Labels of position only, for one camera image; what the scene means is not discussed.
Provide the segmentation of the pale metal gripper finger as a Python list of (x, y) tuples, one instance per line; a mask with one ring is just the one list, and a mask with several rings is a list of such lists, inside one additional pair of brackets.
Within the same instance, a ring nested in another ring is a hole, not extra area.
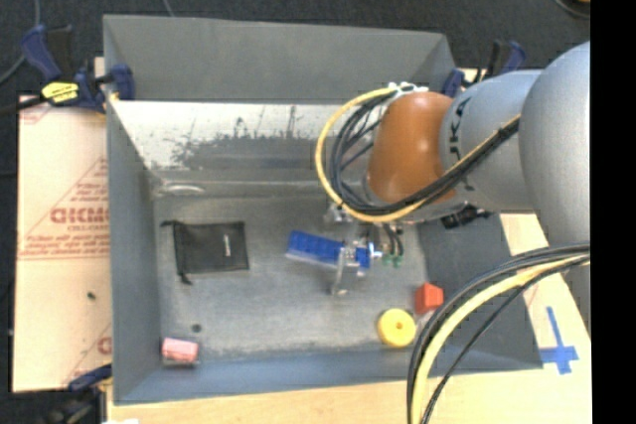
[(337, 258), (336, 271), (330, 286), (332, 296), (343, 296), (356, 287), (366, 269), (357, 258), (355, 250), (342, 250)]
[(345, 253), (351, 260), (376, 260), (383, 257), (380, 247), (368, 238), (354, 239), (345, 246)]

